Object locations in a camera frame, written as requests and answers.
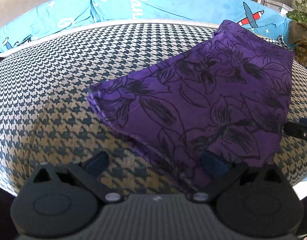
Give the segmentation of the purple floral garment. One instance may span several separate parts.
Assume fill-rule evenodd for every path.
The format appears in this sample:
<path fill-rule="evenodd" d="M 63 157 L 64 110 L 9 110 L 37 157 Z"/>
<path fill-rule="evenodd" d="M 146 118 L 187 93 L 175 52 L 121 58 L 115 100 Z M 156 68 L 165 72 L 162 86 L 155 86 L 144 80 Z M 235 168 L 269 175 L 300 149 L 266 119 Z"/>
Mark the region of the purple floral garment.
<path fill-rule="evenodd" d="M 225 20 L 209 40 L 92 85 L 87 101 L 134 152 L 186 190 L 207 186 L 204 152 L 262 166 L 279 148 L 293 53 Z"/>

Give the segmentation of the houndstooth sofa seat cover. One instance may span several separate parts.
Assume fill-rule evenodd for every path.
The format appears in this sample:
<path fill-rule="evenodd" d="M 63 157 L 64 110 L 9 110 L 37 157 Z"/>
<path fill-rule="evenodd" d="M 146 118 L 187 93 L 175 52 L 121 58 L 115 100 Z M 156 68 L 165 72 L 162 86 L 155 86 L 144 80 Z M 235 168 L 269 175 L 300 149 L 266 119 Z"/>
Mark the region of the houndstooth sofa seat cover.
<path fill-rule="evenodd" d="M 0 59 L 0 188 L 16 196 L 40 163 L 84 161 L 104 150 L 100 182 L 123 193 L 178 186 L 90 109 L 89 87 L 142 70 L 209 40 L 218 24 L 125 20 L 64 31 Z"/>

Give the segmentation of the blue printed sofa back cover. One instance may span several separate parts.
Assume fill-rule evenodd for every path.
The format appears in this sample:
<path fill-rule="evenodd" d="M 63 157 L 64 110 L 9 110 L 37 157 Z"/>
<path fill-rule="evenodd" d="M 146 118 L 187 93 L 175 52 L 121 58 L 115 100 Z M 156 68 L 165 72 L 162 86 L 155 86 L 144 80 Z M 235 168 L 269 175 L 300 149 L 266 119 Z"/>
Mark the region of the blue printed sofa back cover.
<path fill-rule="evenodd" d="M 170 19 L 233 21 L 269 38 L 287 36 L 290 19 L 251 0 L 51 0 L 0 29 L 0 53 L 24 43 L 99 22 Z"/>

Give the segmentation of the brown fur blanket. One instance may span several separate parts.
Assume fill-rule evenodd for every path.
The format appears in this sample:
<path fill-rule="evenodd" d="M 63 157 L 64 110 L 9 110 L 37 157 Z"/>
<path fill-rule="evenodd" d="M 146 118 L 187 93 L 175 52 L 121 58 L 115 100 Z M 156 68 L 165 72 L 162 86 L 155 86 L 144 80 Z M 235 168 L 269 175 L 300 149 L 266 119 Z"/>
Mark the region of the brown fur blanket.
<path fill-rule="evenodd" d="M 307 24 L 292 20 L 288 28 L 288 42 L 294 45 L 295 60 L 307 67 Z"/>

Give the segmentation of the green potted plant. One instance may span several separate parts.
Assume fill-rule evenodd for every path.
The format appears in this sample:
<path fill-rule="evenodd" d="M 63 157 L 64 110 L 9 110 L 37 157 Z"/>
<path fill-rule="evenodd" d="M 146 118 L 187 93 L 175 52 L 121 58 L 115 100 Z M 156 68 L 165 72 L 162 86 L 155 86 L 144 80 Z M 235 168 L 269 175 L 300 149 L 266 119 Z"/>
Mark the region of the green potted plant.
<path fill-rule="evenodd" d="M 296 8 L 289 11 L 286 16 L 298 23 L 307 24 L 307 0 L 296 0 L 294 3 Z"/>

